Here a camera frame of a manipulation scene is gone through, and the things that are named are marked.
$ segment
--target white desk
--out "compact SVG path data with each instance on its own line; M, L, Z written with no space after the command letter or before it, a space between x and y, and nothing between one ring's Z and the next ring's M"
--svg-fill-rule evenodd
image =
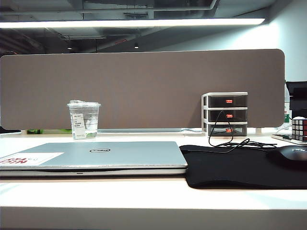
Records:
M290 144L268 135L249 137ZM96 141L208 144L207 137L190 132L102 134ZM1 135L0 156L47 142L72 142L72 138ZM2 180L0 205L1 229L307 228L307 190L197 190L188 187L184 178Z

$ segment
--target cup lid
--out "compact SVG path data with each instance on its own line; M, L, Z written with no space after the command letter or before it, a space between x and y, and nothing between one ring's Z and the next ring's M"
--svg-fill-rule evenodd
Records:
M79 100L70 100L67 104L68 107L100 107L98 102L84 102Z

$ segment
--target label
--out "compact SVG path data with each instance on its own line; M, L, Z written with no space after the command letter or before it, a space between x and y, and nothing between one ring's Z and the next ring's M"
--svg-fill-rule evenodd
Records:
M72 125L75 133L75 139L86 138L83 114L73 114Z
M289 123L290 122L290 115L289 114L285 114L284 115L284 122L285 123Z
M290 122L290 103L284 103L284 122Z
M18 152L0 158L0 166L36 166L61 154L63 152Z

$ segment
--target desk divider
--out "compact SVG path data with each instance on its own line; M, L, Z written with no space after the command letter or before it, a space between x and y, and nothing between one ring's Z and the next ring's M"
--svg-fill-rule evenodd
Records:
M201 95L248 92L248 126L283 122L278 49L4 56L1 124L70 128L66 104L102 104L99 128L201 127Z

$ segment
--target rubik's cube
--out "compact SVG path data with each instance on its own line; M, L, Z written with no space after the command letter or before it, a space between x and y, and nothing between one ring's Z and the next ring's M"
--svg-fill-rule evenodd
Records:
M307 119L292 120L292 138L307 141Z

